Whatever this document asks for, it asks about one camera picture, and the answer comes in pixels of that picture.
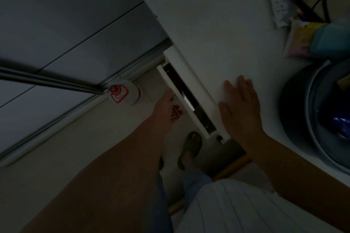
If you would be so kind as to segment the small white box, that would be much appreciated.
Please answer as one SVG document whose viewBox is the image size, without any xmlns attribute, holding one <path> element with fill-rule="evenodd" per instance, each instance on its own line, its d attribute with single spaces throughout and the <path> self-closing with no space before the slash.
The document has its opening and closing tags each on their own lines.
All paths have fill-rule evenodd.
<svg viewBox="0 0 350 233">
<path fill-rule="evenodd" d="M 187 98 L 187 96 L 185 95 L 184 92 L 182 92 L 182 97 L 184 98 L 185 102 L 186 102 L 187 105 L 190 107 L 190 109 L 194 112 L 194 111 L 195 111 L 195 107 L 192 105 L 192 103 L 191 103 L 190 100 Z"/>
</svg>

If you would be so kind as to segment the person's left forearm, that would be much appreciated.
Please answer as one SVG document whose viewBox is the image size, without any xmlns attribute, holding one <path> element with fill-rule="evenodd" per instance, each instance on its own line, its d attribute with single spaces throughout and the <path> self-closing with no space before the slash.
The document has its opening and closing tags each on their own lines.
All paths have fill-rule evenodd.
<svg viewBox="0 0 350 233">
<path fill-rule="evenodd" d="M 149 117 L 93 160 L 20 233 L 146 233 L 170 120 Z"/>
</svg>

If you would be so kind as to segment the grey round basin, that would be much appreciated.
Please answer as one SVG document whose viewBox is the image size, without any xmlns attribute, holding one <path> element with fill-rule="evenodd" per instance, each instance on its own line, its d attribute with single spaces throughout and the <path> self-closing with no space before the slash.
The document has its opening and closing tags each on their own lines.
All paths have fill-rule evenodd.
<svg viewBox="0 0 350 233">
<path fill-rule="evenodd" d="M 350 175 L 350 140 L 329 129 L 336 116 L 350 116 L 350 58 L 310 64 L 287 81 L 279 117 L 288 138 L 307 155 Z"/>
</svg>

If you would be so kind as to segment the white drawer with wire handle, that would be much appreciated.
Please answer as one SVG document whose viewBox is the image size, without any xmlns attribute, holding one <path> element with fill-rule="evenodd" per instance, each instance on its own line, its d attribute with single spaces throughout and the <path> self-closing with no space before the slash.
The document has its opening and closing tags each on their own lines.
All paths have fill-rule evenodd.
<svg viewBox="0 0 350 233">
<path fill-rule="evenodd" d="M 164 51 L 164 58 L 165 62 L 158 65 L 157 70 L 165 83 L 173 90 L 180 105 L 189 114 L 201 134 L 206 139 L 215 137 L 221 145 L 228 142 L 230 137 L 221 123 L 217 105 L 181 53 L 175 46 L 171 46 Z M 185 102 L 182 92 L 195 107 L 194 112 Z"/>
</svg>

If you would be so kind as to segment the person's left hand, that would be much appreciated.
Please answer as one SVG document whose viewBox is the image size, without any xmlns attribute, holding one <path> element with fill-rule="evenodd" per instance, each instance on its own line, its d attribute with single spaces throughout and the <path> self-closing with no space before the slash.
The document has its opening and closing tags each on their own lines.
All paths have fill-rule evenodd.
<svg viewBox="0 0 350 233">
<path fill-rule="evenodd" d="M 154 111 L 152 113 L 152 119 L 155 121 L 155 125 L 163 134 L 168 134 L 173 124 L 180 119 L 172 117 L 173 104 L 173 90 L 168 89 L 162 97 L 155 103 Z"/>
</svg>

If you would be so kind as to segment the blue jeans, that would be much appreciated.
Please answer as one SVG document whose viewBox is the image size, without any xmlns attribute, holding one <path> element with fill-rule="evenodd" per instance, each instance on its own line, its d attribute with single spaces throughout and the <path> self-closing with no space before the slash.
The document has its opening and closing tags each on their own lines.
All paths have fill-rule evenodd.
<svg viewBox="0 0 350 233">
<path fill-rule="evenodd" d="M 195 166 L 182 171 L 181 179 L 185 192 L 184 213 L 186 213 L 202 187 L 210 184 L 212 179 Z M 149 221 L 147 222 L 145 233 L 174 233 L 163 181 L 160 174 L 157 175 L 152 197 Z"/>
</svg>

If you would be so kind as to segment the yellow and pink packet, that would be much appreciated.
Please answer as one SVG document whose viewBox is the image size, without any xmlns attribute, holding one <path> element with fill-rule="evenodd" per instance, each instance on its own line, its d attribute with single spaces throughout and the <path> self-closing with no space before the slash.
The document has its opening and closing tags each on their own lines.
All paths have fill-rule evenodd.
<svg viewBox="0 0 350 233">
<path fill-rule="evenodd" d="M 316 32 L 328 24 L 305 22 L 293 18 L 290 21 L 291 28 L 282 52 L 282 58 L 308 57 Z"/>
</svg>

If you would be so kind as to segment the blue plastic item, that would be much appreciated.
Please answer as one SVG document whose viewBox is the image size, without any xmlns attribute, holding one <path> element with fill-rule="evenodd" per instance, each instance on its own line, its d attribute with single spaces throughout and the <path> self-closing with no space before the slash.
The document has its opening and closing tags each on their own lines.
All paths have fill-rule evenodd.
<svg viewBox="0 0 350 233">
<path fill-rule="evenodd" d="M 329 129 L 336 133 L 339 138 L 350 140 L 350 116 L 331 117 Z"/>
</svg>

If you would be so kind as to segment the teal cloth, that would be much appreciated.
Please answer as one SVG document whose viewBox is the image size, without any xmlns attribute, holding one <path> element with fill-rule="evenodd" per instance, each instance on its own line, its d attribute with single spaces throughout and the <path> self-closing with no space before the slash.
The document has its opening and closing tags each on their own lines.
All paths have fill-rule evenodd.
<svg viewBox="0 0 350 233">
<path fill-rule="evenodd" d="M 350 57 L 350 18 L 340 18 L 317 29 L 309 52 L 327 59 Z"/>
</svg>

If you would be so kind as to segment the white striped shirt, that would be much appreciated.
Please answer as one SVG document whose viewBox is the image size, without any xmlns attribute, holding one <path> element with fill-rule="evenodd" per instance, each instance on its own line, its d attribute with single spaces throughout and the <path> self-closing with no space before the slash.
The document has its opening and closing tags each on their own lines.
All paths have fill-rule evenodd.
<svg viewBox="0 0 350 233">
<path fill-rule="evenodd" d="M 205 185 L 176 233 L 342 233 L 277 194 L 223 179 Z"/>
</svg>

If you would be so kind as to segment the person's right forearm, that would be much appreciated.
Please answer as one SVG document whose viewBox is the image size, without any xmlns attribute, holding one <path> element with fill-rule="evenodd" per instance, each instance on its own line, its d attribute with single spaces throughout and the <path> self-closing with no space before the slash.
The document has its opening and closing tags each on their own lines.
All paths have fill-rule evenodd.
<svg viewBox="0 0 350 233">
<path fill-rule="evenodd" d="M 350 233 L 350 187 L 264 132 L 248 135 L 242 146 L 279 196 Z"/>
</svg>

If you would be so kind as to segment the metal pole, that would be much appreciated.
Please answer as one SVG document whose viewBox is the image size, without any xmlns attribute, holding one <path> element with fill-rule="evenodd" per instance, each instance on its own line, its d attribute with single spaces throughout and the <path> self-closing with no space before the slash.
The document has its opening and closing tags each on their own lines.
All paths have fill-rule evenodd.
<svg viewBox="0 0 350 233">
<path fill-rule="evenodd" d="M 101 85 L 77 84 L 5 67 L 0 67 L 0 80 L 98 95 L 103 95 L 109 90 Z"/>
</svg>

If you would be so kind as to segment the green sandal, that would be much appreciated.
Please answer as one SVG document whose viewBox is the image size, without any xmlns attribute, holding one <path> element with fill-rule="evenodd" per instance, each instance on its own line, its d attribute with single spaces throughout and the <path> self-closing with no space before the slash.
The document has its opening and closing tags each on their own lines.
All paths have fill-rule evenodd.
<svg viewBox="0 0 350 233">
<path fill-rule="evenodd" d="M 185 143 L 183 145 L 182 151 L 180 156 L 178 157 L 177 165 L 178 168 L 182 171 L 185 170 L 185 166 L 182 162 L 183 156 L 190 152 L 193 154 L 194 157 L 196 157 L 202 147 L 202 137 L 199 133 L 192 131 L 188 134 Z"/>
</svg>

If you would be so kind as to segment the person's right hand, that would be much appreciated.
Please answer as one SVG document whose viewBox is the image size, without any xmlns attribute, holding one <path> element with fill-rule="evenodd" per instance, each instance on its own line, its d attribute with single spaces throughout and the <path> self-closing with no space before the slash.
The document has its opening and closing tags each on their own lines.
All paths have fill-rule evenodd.
<svg viewBox="0 0 350 233">
<path fill-rule="evenodd" d="M 246 80 L 246 98 L 241 98 L 237 85 L 224 82 L 228 101 L 225 102 L 232 114 L 230 124 L 223 124 L 229 136 L 244 149 L 258 141 L 265 132 L 263 130 L 260 102 L 251 79 Z"/>
</svg>

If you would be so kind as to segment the white bottle with red label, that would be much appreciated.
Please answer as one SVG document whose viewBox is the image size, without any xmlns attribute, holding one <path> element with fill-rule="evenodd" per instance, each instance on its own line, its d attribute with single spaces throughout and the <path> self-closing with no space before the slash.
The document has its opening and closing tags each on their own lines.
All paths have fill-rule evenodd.
<svg viewBox="0 0 350 233">
<path fill-rule="evenodd" d="M 134 105 L 142 96 L 141 89 L 131 81 L 124 80 L 108 85 L 108 96 L 120 105 Z"/>
</svg>

